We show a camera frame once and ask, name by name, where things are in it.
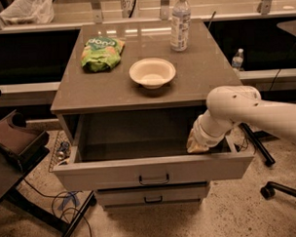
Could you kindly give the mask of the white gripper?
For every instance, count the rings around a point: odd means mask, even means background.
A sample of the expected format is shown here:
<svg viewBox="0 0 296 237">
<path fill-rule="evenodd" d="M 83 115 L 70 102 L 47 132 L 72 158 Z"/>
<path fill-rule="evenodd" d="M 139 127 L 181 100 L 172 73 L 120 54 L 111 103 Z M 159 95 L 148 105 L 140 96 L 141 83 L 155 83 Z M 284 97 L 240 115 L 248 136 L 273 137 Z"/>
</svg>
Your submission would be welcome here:
<svg viewBox="0 0 296 237">
<path fill-rule="evenodd" d="M 223 128 L 210 116 L 199 117 L 193 124 L 192 131 L 186 143 L 189 154 L 201 154 L 209 147 L 216 146 L 226 134 Z"/>
</svg>

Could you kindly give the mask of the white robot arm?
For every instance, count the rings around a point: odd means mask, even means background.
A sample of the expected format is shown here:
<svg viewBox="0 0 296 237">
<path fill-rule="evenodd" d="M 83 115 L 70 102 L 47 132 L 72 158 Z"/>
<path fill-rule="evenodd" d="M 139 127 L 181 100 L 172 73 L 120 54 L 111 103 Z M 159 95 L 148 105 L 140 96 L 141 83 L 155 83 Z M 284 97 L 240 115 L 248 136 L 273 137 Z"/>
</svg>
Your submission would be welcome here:
<svg viewBox="0 0 296 237">
<path fill-rule="evenodd" d="M 194 122 L 187 140 L 190 154 L 216 146 L 240 123 L 255 126 L 296 144 L 296 104 L 261 99 L 250 86 L 217 87 L 206 98 L 207 110 Z"/>
</svg>

